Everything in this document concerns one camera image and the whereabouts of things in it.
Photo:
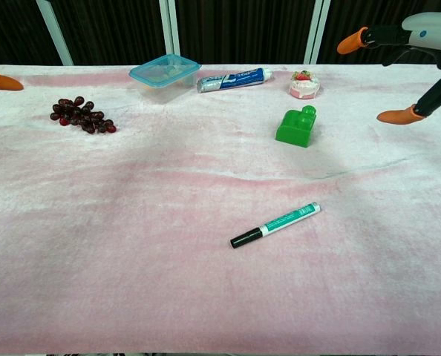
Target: toothpaste tube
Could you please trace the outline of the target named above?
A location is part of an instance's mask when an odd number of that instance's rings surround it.
[[[227,74],[226,76],[207,76],[197,82],[197,91],[205,93],[229,88],[246,87],[247,85],[262,84],[272,77],[270,69],[258,68],[248,72]]]

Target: table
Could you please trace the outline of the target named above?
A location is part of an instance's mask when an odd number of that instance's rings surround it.
[[[441,72],[267,67],[262,85],[157,100],[130,67],[0,66],[25,85],[0,91],[0,353],[441,355],[441,108],[375,119]],[[301,69],[315,99],[287,93]],[[119,130],[49,120],[77,95]],[[311,146],[275,141],[303,105]],[[314,217],[229,246],[312,201]]]

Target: marker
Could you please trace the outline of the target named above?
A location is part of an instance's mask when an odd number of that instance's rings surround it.
[[[282,217],[267,222],[266,224],[263,224],[262,226],[259,226],[257,228],[254,228],[253,230],[250,230],[245,234],[237,236],[235,239],[230,240],[230,244],[233,248],[240,247],[242,245],[245,245],[246,243],[249,243],[250,241],[260,239],[261,237],[270,235],[282,228],[286,228],[288,225],[292,225],[300,220],[306,219],[307,217],[310,217],[311,215],[320,212],[320,210],[321,207],[319,206],[319,204],[317,202],[312,202],[311,204],[308,204],[303,208],[294,210],[288,214],[285,214]]]

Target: small cake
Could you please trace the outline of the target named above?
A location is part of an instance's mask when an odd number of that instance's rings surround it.
[[[290,94],[298,99],[312,99],[319,90],[319,80],[306,70],[295,72],[290,81]]]

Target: plastic food container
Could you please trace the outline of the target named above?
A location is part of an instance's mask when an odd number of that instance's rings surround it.
[[[166,54],[130,70],[129,76],[141,84],[142,95],[166,102],[196,84],[200,64],[175,54]]]

